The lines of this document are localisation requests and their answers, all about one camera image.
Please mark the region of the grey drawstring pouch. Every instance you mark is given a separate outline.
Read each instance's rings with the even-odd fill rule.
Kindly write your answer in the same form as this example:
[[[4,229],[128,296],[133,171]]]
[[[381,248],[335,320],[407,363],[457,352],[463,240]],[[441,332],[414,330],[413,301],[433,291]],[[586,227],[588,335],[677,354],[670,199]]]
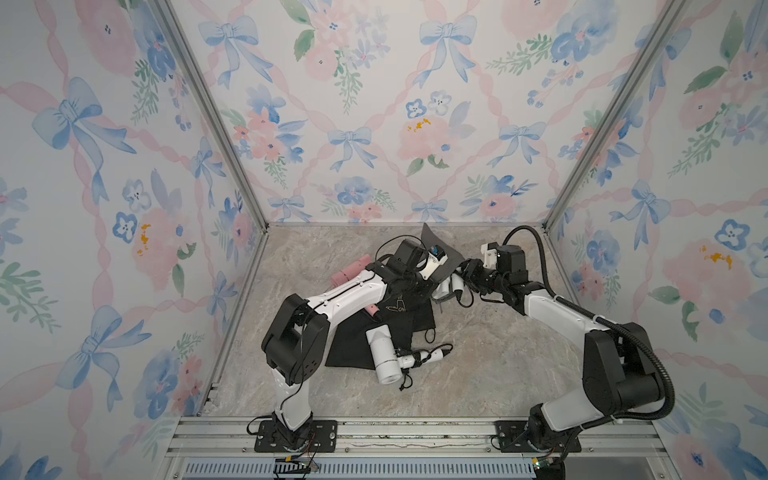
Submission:
[[[465,257],[440,239],[428,224],[422,226],[420,238],[427,253],[426,264],[419,271],[424,280],[440,284],[465,261]]]

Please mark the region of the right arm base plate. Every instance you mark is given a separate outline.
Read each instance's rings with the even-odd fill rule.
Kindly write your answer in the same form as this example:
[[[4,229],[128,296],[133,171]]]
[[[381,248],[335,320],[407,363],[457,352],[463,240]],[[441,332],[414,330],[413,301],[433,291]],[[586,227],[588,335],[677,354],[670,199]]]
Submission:
[[[497,420],[493,422],[495,445],[502,453],[539,453],[552,451],[560,454],[580,453],[582,446],[578,437],[571,438],[575,429],[562,432],[551,431],[546,426],[531,427],[525,420]]]

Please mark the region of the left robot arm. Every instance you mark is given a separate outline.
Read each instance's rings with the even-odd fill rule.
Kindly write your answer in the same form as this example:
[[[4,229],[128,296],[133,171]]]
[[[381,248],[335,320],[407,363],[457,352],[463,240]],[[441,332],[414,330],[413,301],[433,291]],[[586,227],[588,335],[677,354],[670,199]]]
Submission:
[[[272,420],[281,433],[301,437],[309,431],[313,413],[304,383],[321,366],[336,327],[407,289],[432,288],[431,277],[447,260],[438,245],[404,240],[395,254],[367,264],[341,285],[307,299],[292,294],[283,301],[262,341],[275,382]]]

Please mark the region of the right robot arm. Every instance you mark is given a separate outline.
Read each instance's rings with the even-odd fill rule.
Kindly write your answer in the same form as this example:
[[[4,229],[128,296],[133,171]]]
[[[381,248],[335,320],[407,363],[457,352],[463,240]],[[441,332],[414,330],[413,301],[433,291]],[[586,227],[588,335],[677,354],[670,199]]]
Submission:
[[[615,323],[533,281],[516,245],[487,246],[486,257],[463,261],[457,274],[473,293],[499,296],[519,314],[547,325],[582,354],[580,387],[531,408],[524,438],[536,450],[566,448],[578,434],[614,420],[659,420],[675,406],[671,376],[639,324]]]

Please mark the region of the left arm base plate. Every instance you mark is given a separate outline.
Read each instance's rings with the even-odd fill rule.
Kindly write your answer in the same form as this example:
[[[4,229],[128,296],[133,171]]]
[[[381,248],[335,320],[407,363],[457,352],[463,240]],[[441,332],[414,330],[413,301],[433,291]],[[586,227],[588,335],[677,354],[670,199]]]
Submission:
[[[262,420],[254,436],[256,453],[333,453],[338,439],[338,422],[309,419],[294,432],[279,420]]]

